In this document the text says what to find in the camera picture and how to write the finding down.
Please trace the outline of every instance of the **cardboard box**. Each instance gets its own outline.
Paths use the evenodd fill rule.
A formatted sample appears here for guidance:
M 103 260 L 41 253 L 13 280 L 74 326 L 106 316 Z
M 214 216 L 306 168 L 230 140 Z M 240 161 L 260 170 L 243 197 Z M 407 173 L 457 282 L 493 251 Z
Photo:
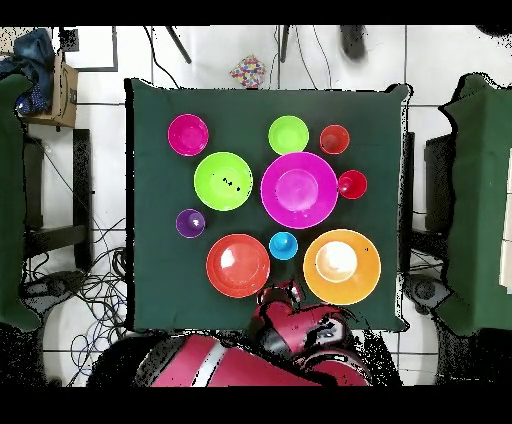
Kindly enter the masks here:
M 39 115 L 20 115 L 30 124 L 75 127 L 78 71 L 62 61 L 62 52 L 55 56 L 52 109 Z

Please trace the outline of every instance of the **large pink bowl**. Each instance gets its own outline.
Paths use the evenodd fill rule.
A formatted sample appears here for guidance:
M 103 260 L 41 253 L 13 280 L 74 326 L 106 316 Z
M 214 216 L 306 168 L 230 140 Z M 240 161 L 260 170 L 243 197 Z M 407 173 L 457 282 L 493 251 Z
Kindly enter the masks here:
M 280 156 L 261 179 L 263 206 L 274 220 L 288 228 L 309 228 L 322 222 L 337 199 L 336 174 L 313 153 Z

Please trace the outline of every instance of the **bowl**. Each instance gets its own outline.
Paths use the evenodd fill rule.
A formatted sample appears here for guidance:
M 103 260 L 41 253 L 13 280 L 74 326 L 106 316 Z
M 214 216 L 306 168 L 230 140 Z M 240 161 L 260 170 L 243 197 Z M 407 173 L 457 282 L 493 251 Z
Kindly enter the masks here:
M 229 152 L 205 157 L 194 173 L 194 189 L 206 206 L 230 211 L 241 206 L 251 194 L 253 178 L 249 165 Z
M 208 143 L 208 127 L 196 115 L 180 115 L 169 125 L 167 139 L 169 145 L 179 155 L 194 156 L 200 153 Z
M 338 199 L 336 174 L 320 156 L 309 152 L 278 157 L 261 179 L 261 201 L 279 224 L 295 229 L 319 224 Z
M 308 127 L 296 116 L 281 116 L 270 126 L 268 141 L 270 147 L 279 155 L 302 152 L 309 141 Z

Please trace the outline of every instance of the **lime green bowl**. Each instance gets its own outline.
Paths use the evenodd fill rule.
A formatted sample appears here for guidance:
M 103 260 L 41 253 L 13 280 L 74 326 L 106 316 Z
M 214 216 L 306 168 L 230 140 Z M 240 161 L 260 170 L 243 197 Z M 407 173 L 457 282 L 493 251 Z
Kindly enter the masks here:
M 309 141 L 308 127 L 296 116 L 281 116 L 270 126 L 268 141 L 274 152 L 280 155 L 302 152 Z
M 234 153 L 212 153 L 197 166 L 194 189 L 201 202 L 212 209 L 236 209 L 251 194 L 251 168 Z

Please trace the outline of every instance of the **red plate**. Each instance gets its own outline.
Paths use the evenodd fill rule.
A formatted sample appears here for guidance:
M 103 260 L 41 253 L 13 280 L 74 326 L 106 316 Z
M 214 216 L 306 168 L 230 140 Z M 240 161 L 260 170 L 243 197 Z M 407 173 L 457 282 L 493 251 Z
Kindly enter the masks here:
M 247 234 L 218 240 L 206 258 L 206 274 L 218 291 L 229 297 L 250 296 L 261 289 L 270 273 L 265 247 Z

